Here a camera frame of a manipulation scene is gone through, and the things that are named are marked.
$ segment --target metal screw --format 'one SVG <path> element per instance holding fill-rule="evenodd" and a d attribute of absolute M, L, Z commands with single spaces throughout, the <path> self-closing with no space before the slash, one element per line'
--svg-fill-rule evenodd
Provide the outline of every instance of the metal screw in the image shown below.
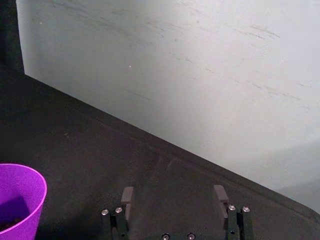
<path fill-rule="evenodd" d="M 189 233 L 189 234 L 188 234 L 188 239 L 189 239 L 189 240 L 195 240 L 195 239 L 196 239 L 196 236 L 195 236 L 193 233 Z"/>
<path fill-rule="evenodd" d="M 244 207 L 242 208 L 242 210 L 243 210 L 244 212 L 246 212 L 246 213 L 250 212 L 250 208 L 247 207 L 247 206 L 244 206 Z"/>
<path fill-rule="evenodd" d="M 122 208 L 121 207 L 117 207 L 116 209 L 115 209 L 115 212 L 118 214 L 118 213 L 121 213 L 122 212 Z"/>
<path fill-rule="evenodd" d="M 162 240 L 169 240 L 170 239 L 170 235 L 165 233 L 162 235 Z"/>
<path fill-rule="evenodd" d="M 102 214 L 103 216 L 107 215 L 108 213 L 109 213 L 109 210 L 108 210 L 108 209 L 104 209 L 104 210 L 102 210 L 102 212 L 101 212 L 101 214 Z"/>
<path fill-rule="evenodd" d="M 235 206 L 233 206 L 233 205 L 229 205 L 229 210 L 231 210 L 231 211 L 234 211 L 234 210 L 236 210 L 236 207 Z"/>

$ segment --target purple bucket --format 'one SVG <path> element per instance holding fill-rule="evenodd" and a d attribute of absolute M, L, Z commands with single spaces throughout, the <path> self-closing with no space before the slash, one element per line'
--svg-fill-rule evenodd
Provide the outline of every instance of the purple bucket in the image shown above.
<path fill-rule="evenodd" d="M 6 224 L 0 240 L 35 239 L 46 194 L 46 180 L 36 170 L 0 164 L 0 224 Z"/>

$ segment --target black table surface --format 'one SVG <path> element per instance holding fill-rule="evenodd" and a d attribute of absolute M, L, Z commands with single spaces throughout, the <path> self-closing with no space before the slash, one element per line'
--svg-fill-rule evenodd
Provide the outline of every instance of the black table surface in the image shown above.
<path fill-rule="evenodd" d="M 250 206 L 257 240 L 319 240 L 313 210 L 122 120 L 0 66 L 0 163 L 41 172 L 36 239 L 96 239 L 100 213 L 135 187 L 130 239 L 164 232 L 225 238 L 213 185 Z"/>

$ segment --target scuff mark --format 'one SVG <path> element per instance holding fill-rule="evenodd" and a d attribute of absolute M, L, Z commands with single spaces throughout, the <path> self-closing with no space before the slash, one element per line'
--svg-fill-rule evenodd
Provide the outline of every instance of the scuff mark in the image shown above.
<path fill-rule="evenodd" d="M 208 17 L 207 15 L 205 15 L 204 13 L 202 13 L 201 11 L 199 11 L 198 9 L 195 9 L 195 8 L 191 8 L 191 7 L 189 7 L 191 10 L 193 10 L 193 11 L 195 11 L 197 14 L 199 14 L 199 15 L 202 15 L 202 16 L 204 16 L 204 17 Z"/>
<path fill-rule="evenodd" d="M 144 39 L 140 38 L 139 36 L 129 33 L 126 30 L 122 29 L 120 26 L 115 24 L 112 21 L 107 20 L 104 17 L 97 17 L 96 15 L 91 15 L 88 12 L 86 12 L 85 6 L 83 6 L 80 3 L 75 3 L 73 1 L 69 1 L 70 3 L 74 4 L 75 6 L 72 6 L 70 4 L 57 2 L 56 0 L 49 0 L 52 6 L 59 6 L 61 8 L 64 8 L 68 11 L 68 14 L 70 16 L 73 16 L 77 19 L 82 20 L 84 23 L 92 26 L 100 26 L 107 28 L 110 31 L 115 31 L 123 36 L 125 36 L 129 41 L 135 43 L 135 44 L 141 44 L 141 45 L 148 45 L 152 46 L 153 43 L 151 41 L 145 41 Z"/>
<path fill-rule="evenodd" d="M 192 4 L 191 2 L 178 2 L 178 3 L 175 3 L 175 5 L 181 5 L 181 6 L 185 6 L 185 7 L 188 7 L 191 4 Z"/>
<path fill-rule="evenodd" d="M 254 83 L 251 83 L 253 86 L 255 86 L 256 88 L 258 89 L 263 89 L 261 86 L 257 85 L 257 84 L 254 84 Z"/>
<path fill-rule="evenodd" d="M 277 89 L 273 88 L 273 87 L 269 87 L 269 86 L 266 86 L 266 85 L 263 85 L 265 89 L 267 89 L 268 91 L 271 91 L 271 92 L 276 92 Z"/>
<path fill-rule="evenodd" d="M 143 99 L 146 99 L 146 100 L 148 100 L 148 101 L 151 101 L 150 98 L 148 98 L 148 97 L 146 97 L 146 96 L 143 96 L 143 95 L 140 95 L 140 94 L 138 94 L 138 93 L 136 93 L 136 92 L 134 92 L 134 91 L 130 91 L 130 90 L 125 89 L 125 88 L 122 88 L 122 90 L 124 90 L 124 91 L 126 91 L 126 92 L 128 92 L 128 93 L 131 93 L 131 94 L 133 94 L 133 95 L 136 95 L 136 96 L 138 96 L 138 97 L 140 97 L 140 98 L 143 98 Z"/>
<path fill-rule="evenodd" d="M 163 32 L 166 32 L 166 30 L 164 30 L 163 28 L 161 28 L 161 27 L 159 27 L 159 26 L 156 26 L 157 22 L 152 23 L 152 22 L 150 22 L 150 21 L 146 21 L 145 23 L 148 24 L 148 25 L 151 25 L 151 26 L 152 26 L 153 28 L 155 28 L 155 29 L 159 29 L 159 30 L 161 30 L 161 31 L 163 31 Z"/>
<path fill-rule="evenodd" d="M 186 60 L 187 62 L 192 63 L 192 64 L 194 63 L 194 62 L 193 62 L 193 61 L 191 61 L 191 60 L 190 60 L 190 58 L 189 58 L 189 57 L 187 57 L 187 56 L 185 57 L 185 60 Z"/>
<path fill-rule="evenodd" d="M 178 25 L 174 25 L 174 24 L 169 23 L 169 22 L 163 22 L 163 23 L 166 24 L 166 25 L 172 26 L 174 28 L 177 28 L 177 29 L 182 29 L 182 30 L 191 32 L 190 29 L 187 29 L 187 28 L 184 28 L 184 27 L 181 27 L 181 26 L 178 26 Z"/>
<path fill-rule="evenodd" d="M 245 32 L 245 31 L 241 31 L 241 30 L 236 29 L 236 28 L 234 28 L 234 27 L 232 27 L 232 29 L 233 29 L 233 30 L 235 30 L 235 31 L 236 31 L 236 32 L 238 32 L 238 33 L 241 33 L 241 34 L 244 34 L 244 35 L 246 35 L 246 34 L 247 34 L 247 32 Z"/>
<path fill-rule="evenodd" d="M 175 53 L 170 52 L 169 54 L 172 55 L 174 59 L 180 60 L 180 57 L 178 57 Z"/>
<path fill-rule="evenodd" d="M 265 33 L 267 33 L 267 34 L 270 34 L 270 35 L 273 35 L 273 36 L 275 36 L 275 37 L 277 37 L 277 38 L 280 38 L 280 36 L 278 35 L 278 34 L 275 34 L 274 32 L 272 32 L 272 31 L 269 31 L 269 30 L 267 30 L 267 29 L 265 29 L 265 28 L 262 28 L 261 26 L 259 27 L 259 26 L 249 26 L 250 28 L 252 28 L 252 29 L 256 29 L 256 30 L 259 30 L 259 31 L 261 31 L 261 32 L 265 32 Z"/>
<path fill-rule="evenodd" d="M 297 83 L 298 85 L 302 86 L 302 87 L 306 87 L 306 88 L 310 88 L 311 86 L 308 86 L 308 85 L 304 85 L 302 83 Z"/>
<path fill-rule="evenodd" d="M 147 29 L 147 32 L 153 32 L 153 33 L 156 33 L 156 34 L 162 36 L 163 38 L 165 37 L 162 33 L 166 32 L 166 31 L 160 27 L 154 26 L 151 22 L 147 21 L 146 24 L 144 24 L 144 25 L 134 26 L 134 31 L 138 32 L 138 30 L 137 30 L 138 28 Z"/>
<path fill-rule="evenodd" d="M 177 32 L 177 33 L 181 33 L 181 34 L 183 34 L 183 33 L 184 33 L 183 31 L 178 30 L 178 29 L 176 29 L 176 28 L 174 28 L 174 27 L 166 26 L 166 28 L 167 28 L 168 30 L 175 31 L 175 32 Z"/>
<path fill-rule="evenodd" d="M 129 10 L 125 10 L 125 9 L 121 9 L 121 10 L 115 10 L 111 12 L 114 15 L 118 15 L 120 17 L 122 17 L 123 15 L 127 14 L 127 13 L 131 13 Z"/>
<path fill-rule="evenodd" d="M 259 35 L 256 35 L 256 34 L 253 34 L 253 33 L 251 33 L 251 32 L 246 32 L 246 34 L 249 34 L 249 35 L 255 36 L 255 37 L 260 38 L 260 39 L 263 39 L 263 40 L 265 39 L 264 37 L 259 36 Z"/>
<path fill-rule="evenodd" d="M 292 98 L 292 99 L 295 99 L 295 100 L 298 100 L 298 101 L 301 100 L 301 98 L 296 97 L 296 96 L 292 96 L 292 95 L 290 95 L 289 93 L 287 93 L 287 96 L 288 96 L 289 98 Z"/>

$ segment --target gray wall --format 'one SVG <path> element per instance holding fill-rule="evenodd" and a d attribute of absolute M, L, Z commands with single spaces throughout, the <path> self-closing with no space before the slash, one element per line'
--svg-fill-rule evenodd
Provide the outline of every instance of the gray wall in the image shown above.
<path fill-rule="evenodd" d="M 26 74 L 320 212 L 320 2 L 17 0 Z"/>

